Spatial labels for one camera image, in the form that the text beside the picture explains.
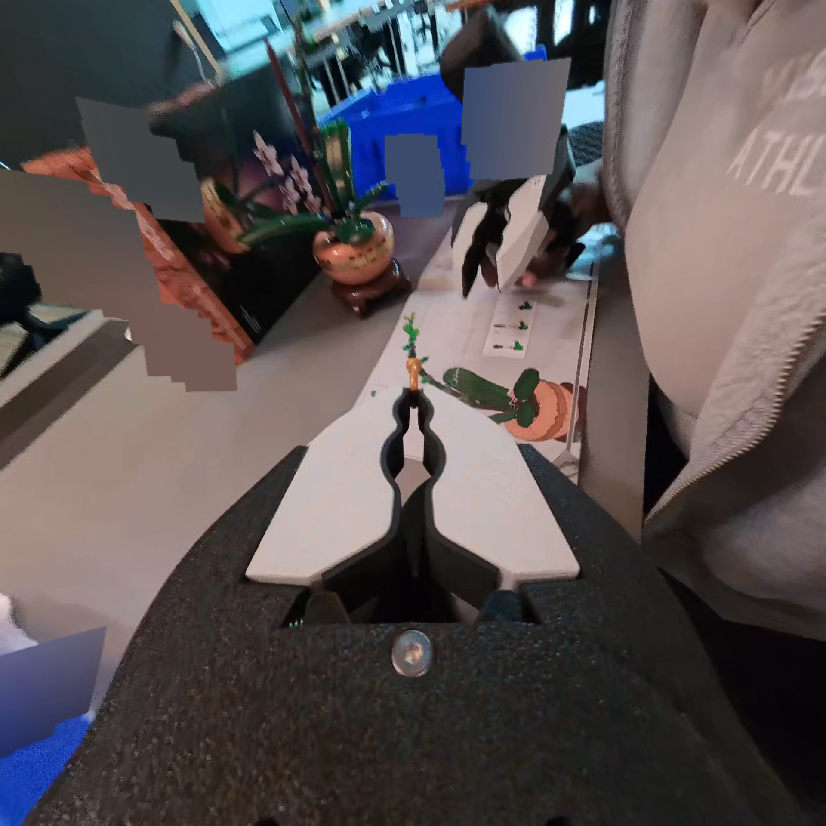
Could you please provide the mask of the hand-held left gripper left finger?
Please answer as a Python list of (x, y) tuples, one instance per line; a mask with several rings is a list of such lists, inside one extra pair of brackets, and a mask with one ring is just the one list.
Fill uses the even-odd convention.
[(401, 532), (403, 439), (411, 392), (379, 391), (306, 448), (245, 576), (336, 593), (349, 612), (406, 565)]

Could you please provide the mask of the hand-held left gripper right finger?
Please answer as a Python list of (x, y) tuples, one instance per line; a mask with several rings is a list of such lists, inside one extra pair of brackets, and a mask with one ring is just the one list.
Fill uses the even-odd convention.
[(581, 567), (520, 446), (438, 390), (418, 393), (428, 572), (480, 610), (497, 591), (575, 580)]

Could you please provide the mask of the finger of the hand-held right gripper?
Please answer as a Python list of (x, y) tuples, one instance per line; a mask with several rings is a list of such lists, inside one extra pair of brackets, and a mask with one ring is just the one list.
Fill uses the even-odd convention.
[(498, 288), (516, 284), (549, 231), (549, 219), (543, 211), (548, 181), (528, 179), (507, 201), (505, 228), (495, 258)]
[(508, 222), (506, 204), (502, 193), (469, 193), (457, 206), (450, 247), (462, 298), (469, 297), (478, 277), (488, 287), (500, 286), (496, 255)]

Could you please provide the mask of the grey desk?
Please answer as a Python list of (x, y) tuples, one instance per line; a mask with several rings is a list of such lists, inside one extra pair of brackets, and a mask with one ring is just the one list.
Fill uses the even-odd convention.
[[(623, 244), (613, 228), (606, 241), (573, 483), (638, 540), (648, 370)], [(237, 387), (229, 391), (186, 391), (150, 377), (143, 349), (134, 346), (2, 470), (3, 758), (100, 708), (129, 641), (173, 570), (225, 511), (297, 449), (276, 494), (282, 500), (311, 441), (358, 406), (403, 307), (393, 327), (390, 315), (357, 321), (345, 317), (325, 284), (311, 285), (236, 370)], [(428, 572), (423, 502), (429, 473), (418, 393), (410, 399), (415, 405), (396, 477), (406, 565), (369, 601), (400, 615), (388, 623), (424, 619), (412, 608), (422, 601), (416, 579), (453, 596)], [(269, 507), (262, 527), (244, 517), (231, 529), (231, 548), (241, 552), (240, 573), (227, 575), (231, 583), (262, 585), (266, 594), (270, 586), (284, 586), (245, 576), (277, 506)]]

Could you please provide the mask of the person's right hand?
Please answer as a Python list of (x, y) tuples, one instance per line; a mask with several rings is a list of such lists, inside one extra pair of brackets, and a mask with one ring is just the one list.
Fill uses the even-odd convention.
[(561, 201), (563, 208), (572, 214), (572, 228), (578, 232), (573, 242), (558, 242), (558, 230), (551, 226), (542, 240), (542, 248), (533, 256), (526, 270), (517, 281), (518, 287), (535, 288), (539, 281), (564, 272), (573, 263), (578, 238), (593, 226), (610, 220), (604, 194), (598, 182), (575, 182)]

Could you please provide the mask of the black mesh chair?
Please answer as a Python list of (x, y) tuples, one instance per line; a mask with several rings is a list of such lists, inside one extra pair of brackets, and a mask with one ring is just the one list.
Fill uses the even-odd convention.
[(594, 120), (569, 131), (573, 160), (577, 169), (601, 160), (603, 156), (604, 121)]

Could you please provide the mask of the open instruction booklet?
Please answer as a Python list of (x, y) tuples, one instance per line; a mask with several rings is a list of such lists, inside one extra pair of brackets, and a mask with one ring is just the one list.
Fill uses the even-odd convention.
[(468, 298), (449, 272), (446, 236), (356, 403), (406, 382), (407, 346), (417, 330), (414, 352), (423, 365), (423, 384), (493, 419), (577, 482), (598, 278), (609, 233), (607, 224), (588, 231), (573, 268), (536, 290), (499, 293), (477, 281)]

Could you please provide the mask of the brown wooden stand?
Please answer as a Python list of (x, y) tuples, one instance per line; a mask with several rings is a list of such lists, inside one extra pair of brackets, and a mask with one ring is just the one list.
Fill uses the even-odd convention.
[(411, 281), (393, 257), (387, 267), (373, 280), (364, 284), (343, 284), (332, 281), (331, 294), (347, 305), (359, 319), (366, 319), (371, 308), (377, 302), (400, 295), (407, 295), (411, 290)]

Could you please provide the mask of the brick orchid in pink pot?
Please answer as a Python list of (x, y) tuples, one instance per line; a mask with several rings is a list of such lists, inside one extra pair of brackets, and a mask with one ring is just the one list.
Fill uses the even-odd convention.
[(303, 116), (284, 68), (265, 39), (277, 85), (293, 119), (303, 157), (281, 157), (253, 133), (253, 152), (265, 179), (240, 194), (216, 180), (201, 183), (205, 216), (216, 220), (216, 239), (229, 251), (248, 251), (280, 238), (309, 236), (312, 255), (337, 284), (359, 286), (384, 274), (394, 262), (394, 233), (387, 219), (369, 207), (387, 190), (380, 181), (357, 194), (352, 130), (337, 119), (319, 126)]

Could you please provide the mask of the blue plastic bin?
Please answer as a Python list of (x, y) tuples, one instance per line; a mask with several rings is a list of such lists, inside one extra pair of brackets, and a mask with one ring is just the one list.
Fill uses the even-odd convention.
[(386, 181), (388, 193), (379, 201), (398, 201), (393, 177), (386, 170), (387, 136), (424, 135), (438, 147), (444, 199), (464, 196), (474, 183), (474, 168), (462, 138), (462, 104), (437, 72), (393, 81), (380, 92), (357, 92), (327, 112), (321, 124), (336, 120), (346, 122), (351, 132), (357, 197)]

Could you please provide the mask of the dark orchid picture box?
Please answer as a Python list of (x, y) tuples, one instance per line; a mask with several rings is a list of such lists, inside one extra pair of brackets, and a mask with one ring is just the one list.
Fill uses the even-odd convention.
[(308, 170), (291, 113), (272, 68), (256, 68), (210, 87), (201, 83), (148, 109), (151, 132), (174, 140), (201, 188), (198, 220), (181, 222), (135, 200), (129, 188), (104, 182), (87, 145), (53, 147), (20, 163), (22, 170), (82, 181), (136, 211), (147, 258), (164, 302), (210, 321), (212, 336), (244, 361), (318, 273), (311, 235), (278, 236), (253, 246), (238, 237), (289, 216), (289, 184), (304, 194)]

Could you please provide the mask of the person's light grey sweatshirt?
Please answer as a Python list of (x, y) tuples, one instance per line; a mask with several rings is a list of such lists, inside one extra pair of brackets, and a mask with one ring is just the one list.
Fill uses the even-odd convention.
[(603, 191), (687, 464), (643, 532), (726, 619), (824, 639), (825, 2), (614, 2)]

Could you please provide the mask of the white background table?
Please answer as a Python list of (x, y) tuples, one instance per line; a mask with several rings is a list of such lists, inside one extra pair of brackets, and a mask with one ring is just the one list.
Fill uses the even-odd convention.
[(239, 74), (261, 64), (266, 56), (266, 47), (270, 46), (277, 55), (294, 54), (295, 44), (320, 44), (327, 39), (344, 45), (348, 32), (358, 26), (366, 26), (370, 31), (379, 31), (389, 26), (390, 21), (398, 15), (412, 13), (422, 7), (430, 12), (447, 2), (414, 1), (344, 1), (344, 2), (299, 2), (302, 10), (315, 5), (317, 11), (308, 21), (299, 20), (299, 32), (296, 33), (293, 18), (287, 15), (287, 23), (281, 24), (277, 14), (271, 12), (260, 18), (247, 21), (241, 29), (251, 26), (255, 29), (253, 36), (229, 46), (222, 46), (224, 56), (217, 62), (228, 75)]

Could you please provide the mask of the person's black trousers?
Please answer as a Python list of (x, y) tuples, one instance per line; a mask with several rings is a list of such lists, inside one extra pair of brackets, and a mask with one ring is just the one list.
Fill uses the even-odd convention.
[(649, 404), (685, 462), (642, 547), (678, 587), (744, 726), (824, 824), (824, 355), (688, 410)]

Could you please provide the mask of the blue container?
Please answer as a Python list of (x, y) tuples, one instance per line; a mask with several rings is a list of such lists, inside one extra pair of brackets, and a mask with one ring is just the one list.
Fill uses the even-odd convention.
[(49, 738), (1, 760), (1, 824), (20, 825), (82, 742), (93, 720), (88, 713), (58, 724)]

